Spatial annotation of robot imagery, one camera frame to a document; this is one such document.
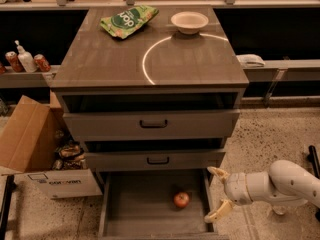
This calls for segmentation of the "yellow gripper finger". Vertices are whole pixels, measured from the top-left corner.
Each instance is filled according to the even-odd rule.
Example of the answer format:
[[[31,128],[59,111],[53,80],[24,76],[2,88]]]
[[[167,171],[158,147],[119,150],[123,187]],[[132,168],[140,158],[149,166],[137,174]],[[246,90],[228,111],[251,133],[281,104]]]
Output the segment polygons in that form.
[[[216,223],[223,217],[227,216],[234,208],[234,203],[231,200],[222,199],[221,205],[217,210],[210,211],[205,217],[206,223]]]
[[[230,176],[230,174],[221,169],[221,168],[217,168],[217,167],[213,167],[213,166],[210,166],[207,168],[207,170],[214,176],[216,176],[221,183],[225,183],[226,180],[228,179],[228,177]]]

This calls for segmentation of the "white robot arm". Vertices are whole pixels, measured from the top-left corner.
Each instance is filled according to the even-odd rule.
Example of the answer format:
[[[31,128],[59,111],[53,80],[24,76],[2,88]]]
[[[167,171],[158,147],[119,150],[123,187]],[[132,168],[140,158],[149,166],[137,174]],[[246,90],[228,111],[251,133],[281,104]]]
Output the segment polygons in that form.
[[[227,199],[204,217],[206,223],[217,222],[235,205],[251,205],[256,201],[275,206],[301,206],[310,202],[320,207],[320,180],[288,160],[273,162],[268,171],[256,173],[230,174],[216,167],[207,170],[224,185]]]

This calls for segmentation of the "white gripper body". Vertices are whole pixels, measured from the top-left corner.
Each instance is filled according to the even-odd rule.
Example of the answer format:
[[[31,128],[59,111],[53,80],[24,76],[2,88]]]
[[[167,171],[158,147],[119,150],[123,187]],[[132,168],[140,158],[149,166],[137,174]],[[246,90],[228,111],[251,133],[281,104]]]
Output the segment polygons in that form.
[[[224,183],[224,191],[227,197],[236,205],[247,205],[249,203],[249,195],[246,186],[246,174],[231,174]]]

